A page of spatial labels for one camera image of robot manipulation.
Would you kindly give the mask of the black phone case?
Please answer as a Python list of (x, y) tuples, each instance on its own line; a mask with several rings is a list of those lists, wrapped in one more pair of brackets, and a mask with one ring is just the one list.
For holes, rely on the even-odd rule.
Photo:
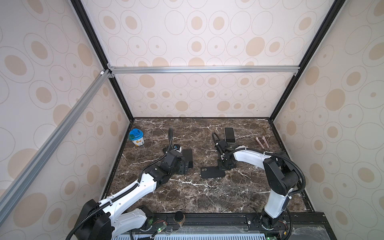
[(217, 178), (224, 178), (225, 176), (226, 176), (226, 172), (224, 170), (220, 170), (218, 166), (201, 168), (202, 179), (217, 179)]

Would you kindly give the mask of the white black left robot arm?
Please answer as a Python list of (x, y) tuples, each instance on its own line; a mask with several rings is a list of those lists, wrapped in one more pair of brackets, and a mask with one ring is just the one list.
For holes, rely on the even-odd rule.
[(150, 227), (153, 213), (146, 207), (126, 212), (138, 200), (165, 185), (174, 175), (186, 175), (193, 167), (191, 149), (171, 149), (159, 161), (144, 168), (139, 178), (118, 193), (99, 202), (88, 201), (67, 239), (111, 240), (134, 229)]

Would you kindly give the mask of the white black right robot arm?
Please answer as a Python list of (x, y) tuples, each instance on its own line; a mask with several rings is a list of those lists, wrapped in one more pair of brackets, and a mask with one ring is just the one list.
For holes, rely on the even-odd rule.
[(215, 140), (214, 143), (219, 153), (220, 170), (229, 171), (236, 167), (236, 162), (243, 162), (265, 171), (271, 191), (263, 209), (263, 218), (276, 220), (292, 196), (301, 193), (306, 186), (303, 171), (284, 152), (261, 152), (231, 145), (225, 140)]

